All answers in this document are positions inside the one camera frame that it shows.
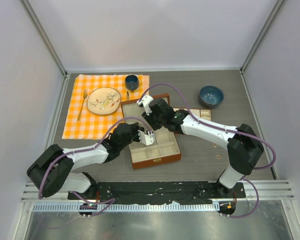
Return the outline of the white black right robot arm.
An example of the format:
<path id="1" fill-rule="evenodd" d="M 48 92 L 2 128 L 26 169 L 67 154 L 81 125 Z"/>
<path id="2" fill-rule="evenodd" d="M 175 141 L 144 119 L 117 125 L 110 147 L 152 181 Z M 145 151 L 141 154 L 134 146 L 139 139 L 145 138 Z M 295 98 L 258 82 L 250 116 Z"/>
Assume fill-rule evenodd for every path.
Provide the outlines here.
<path id="1" fill-rule="evenodd" d="M 195 136 L 227 150 L 229 165 L 215 186 L 220 197 L 232 194 L 236 183 L 252 173 L 264 153 L 261 141 L 247 124 L 240 127 L 221 125 L 193 115 L 189 110 L 174 110 L 163 98 L 148 95 L 139 99 L 137 105 L 144 109 L 142 117 L 153 130 L 164 127 L 170 132 Z"/>

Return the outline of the brown jewelry box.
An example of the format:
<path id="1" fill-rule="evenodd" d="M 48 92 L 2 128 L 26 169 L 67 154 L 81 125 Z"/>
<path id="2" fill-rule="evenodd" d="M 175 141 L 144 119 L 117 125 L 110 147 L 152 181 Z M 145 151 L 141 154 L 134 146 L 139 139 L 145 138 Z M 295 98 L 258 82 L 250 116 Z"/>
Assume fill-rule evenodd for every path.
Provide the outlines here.
<path id="1" fill-rule="evenodd" d="M 152 98 L 162 98 L 170 105 L 170 96 L 168 93 L 152 96 Z M 145 110 L 137 106 L 137 99 L 121 102 L 121 110 L 124 118 L 137 117 L 142 119 L 142 113 Z M 141 127 L 148 130 L 143 123 L 134 119 L 125 120 L 127 124 L 138 122 Z M 181 151 L 179 149 L 175 134 L 162 127 L 154 131 L 155 141 L 151 145 L 144 145 L 141 142 L 132 142 L 129 145 L 131 154 L 132 168 L 142 169 L 158 166 L 162 164 L 173 163 L 181 160 Z"/>

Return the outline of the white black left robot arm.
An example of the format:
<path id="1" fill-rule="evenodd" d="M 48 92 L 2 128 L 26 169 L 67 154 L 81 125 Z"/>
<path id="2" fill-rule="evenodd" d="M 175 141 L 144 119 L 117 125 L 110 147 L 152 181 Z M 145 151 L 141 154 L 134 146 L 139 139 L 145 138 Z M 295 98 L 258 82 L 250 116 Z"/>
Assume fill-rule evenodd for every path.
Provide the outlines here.
<path id="1" fill-rule="evenodd" d="M 97 182 L 87 172 L 74 170 L 92 165 L 104 164 L 116 159 L 121 151 L 132 142 L 140 142 L 145 128 L 139 123 L 120 123 L 112 133 L 95 147 L 62 149 L 58 144 L 49 146 L 28 168 L 26 175 L 41 191 L 42 198 L 49 198 L 59 191 L 68 192 L 71 200 L 79 197 L 90 200 L 97 196 Z"/>

